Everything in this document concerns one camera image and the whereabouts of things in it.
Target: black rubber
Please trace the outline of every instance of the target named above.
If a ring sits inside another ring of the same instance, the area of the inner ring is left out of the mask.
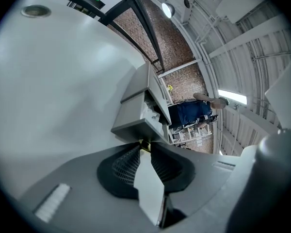
[[[133,184],[139,163],[139,145],[123,150],[100,163],[98,180],[116,197],[138,199],[138,190]],[[190,160],[159,144],[151,144],[151,163],[164,184],[165,194],[184,190],[195,176],[195,167]]]

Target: corrugated metal wall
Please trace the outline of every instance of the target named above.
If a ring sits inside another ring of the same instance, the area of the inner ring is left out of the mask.
[[[181,18],[183,0],[166,1],[175,7],[178,14],[176,16]],[[205,42],[207,54],[281,14],[270,0],[265,0],[240,21],[232,24],[228,18],[218,17],[215,12],[218,5],[219,2],[214,0],[194,0],[186,25],[191,37],[196,38],[195,42]],[[290,61],[291,29],[289,28],[250,40],[211,58],[219,88],[246,95],[248,98],[246,108],[279,128],[278,118],[264,94]],[[227,110],[223,112],[223,127],[234,137],[237,136],[237,142],[243,148],[257,144],[264,137]],[[221,149],[225,154],[235,154],[224,137]]]

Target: black frame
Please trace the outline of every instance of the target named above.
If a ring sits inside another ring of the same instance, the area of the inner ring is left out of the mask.
[[[105,4],[101,0],[87,0],[87,2],[89,2],[93,6],[97,7],[97,9],[99,9],[99,10],[101,10],[105,6]],[[76,9],[77,4],[75,2],[71,2],[70,1],[67,4],[67,6],[70,7],[70,8],[73,8],[75,10],[78,10],[78,9]],[[84,13],[84,14],[86,14],[86,15],[92,17],[92,18],[95,18],[96,17],[96,15],[93,14],[92,12],[90,12],[90,11],[88,11],[88,13]]]
[[[105,26],[111,24],[115,29],[117,29],[123,36],[127,38],[128,41],[130,41],[148,60],[149,62],[156,68],[157,72],[164,72],[164,64],[162,60],[162,54],[159,48],[159,44],[157,42],[157,38],[154,33],[154,29],[152,27],[152,24],[150,22],[150,18],[146,12],[146,9],[144,8],[141,0],[123,0],[119,2],[117,5],[115,5],[113,8],[111,8],[108,13],[103,13],[99,9],[97,9],[95,6],[91,5],[90,3],[84,1],[84,0],[69,0],[70,2],[74,2],[90,12],[92,12],[94,15],[100,17],[99,21],[104,24]],[[156,55],[158,57],[158,60],[151,60],[148,55],[145,53],[145,51],[142,50],[142,48],[137,44],[137,42],[122,28],[120,27],[116,22],[113,20],[117,18],[120,14],[128,10],[129,8],[132,8],[135,14],[137,15],[138,19],[140,20],[143,28],[145,29],[145,32],[147,33],[152,46],[154,48],[154,51],[156,52]],[[158,70],[157,67],[154,65],[157,61],[160,62],[161,70]]]

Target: man's arm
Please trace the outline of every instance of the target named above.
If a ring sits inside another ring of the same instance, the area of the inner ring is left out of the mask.
[[[209,101],[209,102],[214,101],[214,99],[212,99],[204,94],[201,94],[201,93],[194,93],[193,97],[197,100],[203,100],[203,101]]]

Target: round hole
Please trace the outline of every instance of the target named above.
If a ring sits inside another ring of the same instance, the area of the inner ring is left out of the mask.
[[[51,10],[43,5],[29,5],[21,10],[22,15],[33,18],[48,17]]]
[[[189,9],[190,8],[189,0],[184,0],[184,5],[185,5],[185,7],[187,7]]]

